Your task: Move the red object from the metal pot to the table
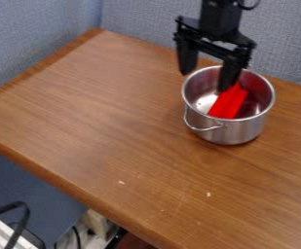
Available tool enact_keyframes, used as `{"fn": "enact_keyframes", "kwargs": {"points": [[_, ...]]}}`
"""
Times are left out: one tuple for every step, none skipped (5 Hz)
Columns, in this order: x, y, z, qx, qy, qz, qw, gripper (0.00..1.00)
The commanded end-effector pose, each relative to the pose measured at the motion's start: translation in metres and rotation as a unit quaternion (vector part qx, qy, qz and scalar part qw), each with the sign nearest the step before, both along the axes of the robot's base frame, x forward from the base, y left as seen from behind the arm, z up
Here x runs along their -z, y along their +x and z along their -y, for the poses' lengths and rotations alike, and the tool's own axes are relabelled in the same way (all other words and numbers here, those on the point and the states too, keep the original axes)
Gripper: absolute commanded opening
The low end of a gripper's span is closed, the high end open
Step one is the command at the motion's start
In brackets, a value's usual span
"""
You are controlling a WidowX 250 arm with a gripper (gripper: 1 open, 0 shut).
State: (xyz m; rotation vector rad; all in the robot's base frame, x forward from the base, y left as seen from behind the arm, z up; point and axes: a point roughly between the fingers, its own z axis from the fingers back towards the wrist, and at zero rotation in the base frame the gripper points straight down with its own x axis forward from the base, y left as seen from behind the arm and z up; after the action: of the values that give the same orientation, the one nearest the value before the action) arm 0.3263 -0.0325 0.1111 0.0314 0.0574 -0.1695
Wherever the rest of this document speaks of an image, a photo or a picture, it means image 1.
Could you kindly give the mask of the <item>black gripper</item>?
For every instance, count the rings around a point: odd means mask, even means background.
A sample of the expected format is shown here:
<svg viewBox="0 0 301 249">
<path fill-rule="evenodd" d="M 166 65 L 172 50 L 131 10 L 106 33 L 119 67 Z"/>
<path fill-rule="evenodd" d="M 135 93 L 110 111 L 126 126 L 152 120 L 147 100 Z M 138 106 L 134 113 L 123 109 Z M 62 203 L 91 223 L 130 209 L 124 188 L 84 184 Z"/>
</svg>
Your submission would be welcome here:
<svg viewBox="0 0 301 249">
<path fill-rule="evenodd" d="M 223 61 L 218 92 L 226 91 L 237 82 L 247 65 L 255 42 L 239 32 L 243 11 L 257 4 L 245 0 L 201 0 L 198 18 L 175 18 L 175 51 L 178 70 L 187 75 L 197 66 L 198 54 L 206 53 Z"/>
</svg>

